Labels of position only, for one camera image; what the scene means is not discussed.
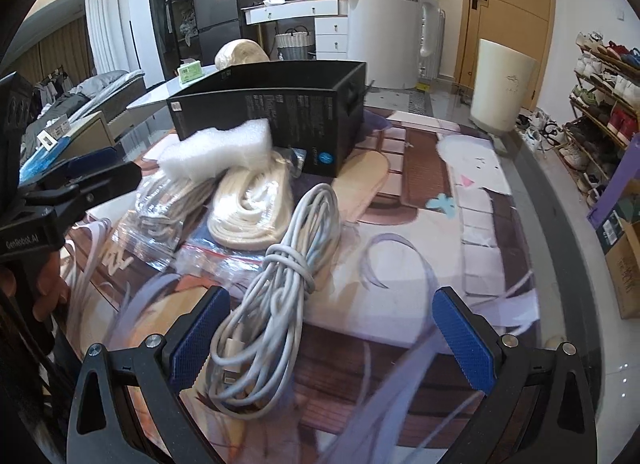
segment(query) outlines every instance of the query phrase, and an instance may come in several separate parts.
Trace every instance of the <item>wicker basket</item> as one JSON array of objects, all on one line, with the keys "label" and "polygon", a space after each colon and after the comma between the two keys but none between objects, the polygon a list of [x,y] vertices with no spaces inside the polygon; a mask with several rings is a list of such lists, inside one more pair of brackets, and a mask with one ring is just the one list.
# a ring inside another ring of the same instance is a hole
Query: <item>wicker basket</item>
[{"label": "wicker basket", "polygon": [[308,60],[309,53],[314,49],[314,35],[306,27],[304,31],[287,29],[283,34],[276,35],[278,58],[281,60]]}]

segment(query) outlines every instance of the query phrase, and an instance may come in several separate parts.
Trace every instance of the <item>drawer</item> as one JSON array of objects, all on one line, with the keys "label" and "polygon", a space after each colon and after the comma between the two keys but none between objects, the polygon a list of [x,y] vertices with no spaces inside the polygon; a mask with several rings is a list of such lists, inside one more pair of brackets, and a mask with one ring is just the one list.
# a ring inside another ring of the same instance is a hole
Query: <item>drawer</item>
[{"label": "drawer", "polygon": [[348,18],[316,18],[316,35],[318,34],[347,34]]},{"label": "drawer", "polygon": [[347,52],[347,37],[344,34],[331,36],[328,34],[316,35],[317,52]]},{"label": "drawer", "polygon": [[346,52],[316,52],[316,59],[347,59]]},{"label": "drawer", "polygon": [[256,7],[244,11],[244,17],[249,25],[286,20],[287,18],[328,16],[331,14],[338,14],[338,0],[299,0],[287,2],[281,6]]}]

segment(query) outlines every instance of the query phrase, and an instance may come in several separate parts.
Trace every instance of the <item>barcode label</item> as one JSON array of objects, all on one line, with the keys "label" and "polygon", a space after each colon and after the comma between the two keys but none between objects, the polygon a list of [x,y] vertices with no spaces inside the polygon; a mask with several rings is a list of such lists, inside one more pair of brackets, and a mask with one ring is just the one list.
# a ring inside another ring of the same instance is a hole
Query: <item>barcode label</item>
[{"label": "barcode label", "polygon": [[607,241],[609,242],[609,245],[612,246],[616,242],[616,232],[613,230],[611,222],[609,222],[608,220],[605,221],[602,225],[602,228],[604,229],[604,234],[607,235]]}]

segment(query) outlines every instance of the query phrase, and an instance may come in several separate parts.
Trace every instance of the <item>hand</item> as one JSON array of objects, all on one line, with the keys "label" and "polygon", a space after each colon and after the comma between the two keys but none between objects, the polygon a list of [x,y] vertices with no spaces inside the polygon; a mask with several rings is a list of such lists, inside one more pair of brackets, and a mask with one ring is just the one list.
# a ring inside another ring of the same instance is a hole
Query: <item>hand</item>
[{"label": "hand", "polygon": [[[69,286],[60,277],[59,251],[51,253],[49,260],[42,267],[36,287],[41,296],[33,305],[33,317],[37,321],[44,321],[59,303],[66,303],[69,299]],[[0,288],[9,298],[15,295],[15,276],[6,267],[0,267]]]}]

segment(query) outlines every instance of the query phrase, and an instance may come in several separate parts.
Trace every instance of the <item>black box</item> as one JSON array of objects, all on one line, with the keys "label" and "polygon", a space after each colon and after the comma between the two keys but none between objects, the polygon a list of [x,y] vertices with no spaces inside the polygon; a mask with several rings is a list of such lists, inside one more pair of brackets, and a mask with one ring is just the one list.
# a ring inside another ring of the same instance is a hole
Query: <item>black box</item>
[{"label": "black box", "polygon": [[267,118],[274,146],[305,150],[303,171],[335,177],[362,126],[366,68],[337,60],[235,65],[184,88],[168,105],[180,140]]}]

